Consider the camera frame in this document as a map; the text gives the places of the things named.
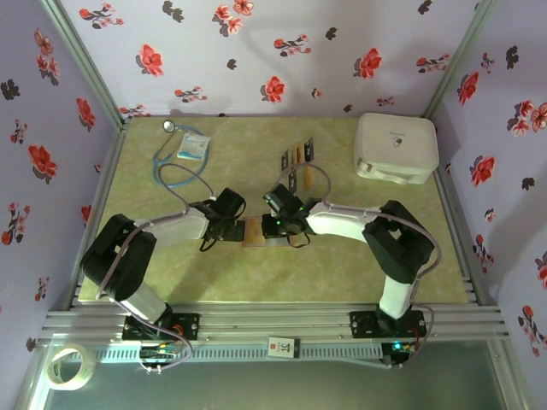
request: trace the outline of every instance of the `metal bracket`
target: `metal bracket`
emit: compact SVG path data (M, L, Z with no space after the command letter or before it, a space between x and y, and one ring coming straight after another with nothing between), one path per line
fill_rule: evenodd
M351 335L354 339L374 338L408 338L415 337L416 332L424 337L427 332L424 313L421 310L408 312L404 323L397 330L385 331L378 322L375 311L350 312Z
M188 340L197 340L199 332L199 314L197 313L174 313L171 316L170 331L179 333ZM124 341L149 341L149 340L176 340L175 337L153 331L151 328L140 323L133 316L126 316L123 325L121 340Z

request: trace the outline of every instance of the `white box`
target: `white box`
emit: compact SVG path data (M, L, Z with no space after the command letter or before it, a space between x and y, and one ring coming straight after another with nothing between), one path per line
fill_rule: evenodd
M438 167L435 126L423 118L364 114L357 128L354 167L363 178L424 184Z

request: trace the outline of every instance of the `table surface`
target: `table surface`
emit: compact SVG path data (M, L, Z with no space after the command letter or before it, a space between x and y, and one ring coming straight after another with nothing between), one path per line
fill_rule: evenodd
M100 226L114 214L150 219L180 210L180 202L152 178L152 155L168 135L164 118L133 119L123 144ZM425 184L398 185L358 177L353 169L356 118L179 118L211 137L209 164L202 177L217 194L225 187L247 201L244 216L269 212L262 196L280 172L287 149L314 139L315 164L332 180L329 199L355 207L401 202L437 238L440 266L422 281L419 302L468 302L462 274L433 177ZM179 144L177 132L165 152ZM175 159L198 169L200 163ZM180 170L166 169L168 182L185 179ZM320 196L326 184L319 174L305 200ZM209 197L198 182L177 189L188 201ZM145 282L162 299L177 302L377 302L385 274L369 247L358 241L321 235L305 248L244 248L241 243L217 243L200 253L200 242L188 241L156 252ZM97 287L87 278L81 301L94 300Z

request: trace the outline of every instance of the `clear tape roll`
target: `clear tape roll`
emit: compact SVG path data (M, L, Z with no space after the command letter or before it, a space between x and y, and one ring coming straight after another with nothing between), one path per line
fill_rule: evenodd
M67 356L72 353L79 353L81 357L81 365L78 372L73 378L64 380L61 376L62 363ZM77 390L85 386L90 381L95 372L95 355L92 351L79 344L71 343L61 348L58 348L51 355L47 363L47 375L50 380L50 387L53 390Z

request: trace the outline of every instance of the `wall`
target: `wall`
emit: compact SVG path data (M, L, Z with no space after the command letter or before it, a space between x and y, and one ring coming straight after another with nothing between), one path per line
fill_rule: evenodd
M546 14L541 0L500 2L433 118L475 267L538 408L547 402Z
M0 391L12 408L60 300L114 126L39 2L0 14Z
M125 116L424 114L478 0L61 0Z

